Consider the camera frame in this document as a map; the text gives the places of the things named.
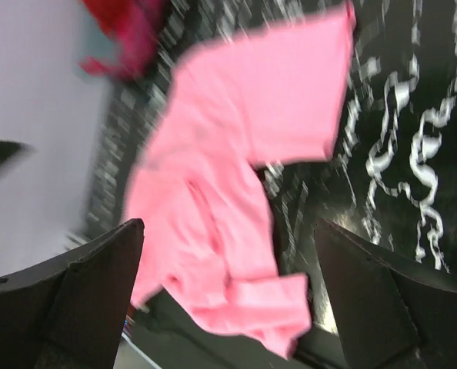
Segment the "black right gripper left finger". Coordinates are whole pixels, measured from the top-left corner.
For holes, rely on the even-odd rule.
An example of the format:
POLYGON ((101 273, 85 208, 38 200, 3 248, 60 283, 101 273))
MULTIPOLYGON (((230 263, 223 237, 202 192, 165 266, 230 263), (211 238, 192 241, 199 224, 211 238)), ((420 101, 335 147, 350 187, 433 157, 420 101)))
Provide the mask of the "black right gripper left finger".
POLYGON ((0 368, 111 368, 144 240, 132 219, 0 277, 0 368))

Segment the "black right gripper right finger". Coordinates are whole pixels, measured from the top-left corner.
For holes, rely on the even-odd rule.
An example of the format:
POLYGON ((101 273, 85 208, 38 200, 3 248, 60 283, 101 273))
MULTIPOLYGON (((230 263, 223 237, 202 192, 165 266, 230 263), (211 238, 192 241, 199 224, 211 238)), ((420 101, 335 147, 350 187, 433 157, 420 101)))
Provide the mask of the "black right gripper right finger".
POLYGON ((326 219, 315 247, 349 368, 457 368, 457 275, 326 219))

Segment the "pink t-shirt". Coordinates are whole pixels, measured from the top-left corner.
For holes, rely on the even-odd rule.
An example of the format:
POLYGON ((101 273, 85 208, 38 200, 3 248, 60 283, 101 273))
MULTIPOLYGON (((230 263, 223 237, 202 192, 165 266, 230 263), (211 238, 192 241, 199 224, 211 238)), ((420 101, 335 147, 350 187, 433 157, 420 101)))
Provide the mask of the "pink t-shirt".
POLYGON ((353 49, 350 2, 190 48, 129 182, 145 225, 131 303, 166 290, 203 330, 288 357, 311 325, 304 274, 279 275, 255 167, 331 158, 353 49))

